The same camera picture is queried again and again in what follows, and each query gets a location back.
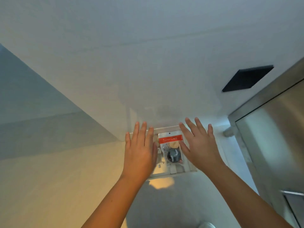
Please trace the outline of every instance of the foot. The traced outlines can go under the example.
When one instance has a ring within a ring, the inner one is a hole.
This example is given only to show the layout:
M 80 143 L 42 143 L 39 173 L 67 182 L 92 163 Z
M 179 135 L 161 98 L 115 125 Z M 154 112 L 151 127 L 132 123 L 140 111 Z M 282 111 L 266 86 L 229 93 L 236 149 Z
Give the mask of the foot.
M 199 225 L 198 228 L 215 228 L 215 226 L 212 225 L 210 222 L 203 222 Z

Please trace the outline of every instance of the black square wall plate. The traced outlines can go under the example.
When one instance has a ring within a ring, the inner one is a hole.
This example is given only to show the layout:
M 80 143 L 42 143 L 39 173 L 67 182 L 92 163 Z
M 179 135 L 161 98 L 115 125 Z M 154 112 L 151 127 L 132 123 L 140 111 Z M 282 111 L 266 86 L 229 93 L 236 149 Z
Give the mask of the black square wall plate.
M 272 69 L 273 65 L 239 70 L 223 88 L 222 92 L 249 89 Z

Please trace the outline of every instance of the person's right hand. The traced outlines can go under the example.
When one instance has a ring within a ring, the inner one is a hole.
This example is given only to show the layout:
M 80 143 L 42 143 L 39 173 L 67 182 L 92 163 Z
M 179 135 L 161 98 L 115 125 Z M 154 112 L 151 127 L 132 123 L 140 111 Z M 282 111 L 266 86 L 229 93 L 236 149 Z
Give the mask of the person's right hand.
M 188 160 L 203 172 L 225 165 L 218 152 L 212 125 L 208 125 L 206 132 L 198 118 L 195 118 L 196 125 L 188 118 L 185 121 L 191 132 L 181 122 L 179 127 L 189 143 L 189 148 L 183 141 L 180 141 L 180 148 Z

